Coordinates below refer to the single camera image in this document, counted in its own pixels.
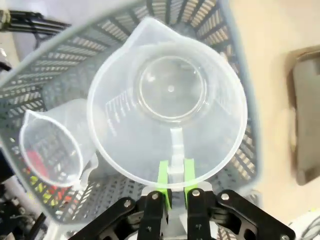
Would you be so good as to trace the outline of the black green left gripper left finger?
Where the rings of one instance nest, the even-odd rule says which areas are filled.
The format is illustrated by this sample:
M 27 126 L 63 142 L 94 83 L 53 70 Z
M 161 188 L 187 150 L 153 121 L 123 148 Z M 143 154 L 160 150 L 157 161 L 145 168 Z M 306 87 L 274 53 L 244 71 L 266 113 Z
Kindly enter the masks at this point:
M 147 190 L 133 200 L 123 197 L 83 229 L 72 240 L 159 240 L 170 207 L 169 190 Z

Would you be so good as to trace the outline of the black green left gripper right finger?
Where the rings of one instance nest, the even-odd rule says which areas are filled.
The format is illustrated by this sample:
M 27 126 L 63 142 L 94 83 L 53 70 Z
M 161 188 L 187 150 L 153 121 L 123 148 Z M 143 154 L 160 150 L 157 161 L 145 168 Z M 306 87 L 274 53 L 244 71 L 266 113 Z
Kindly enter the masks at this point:
M 294 240 L 295 232 L 237 192 L 215 194 L 197 184 L 185 191 L 187 239 L 210 240 L 210 223 L 231 232 L 237 240 Z

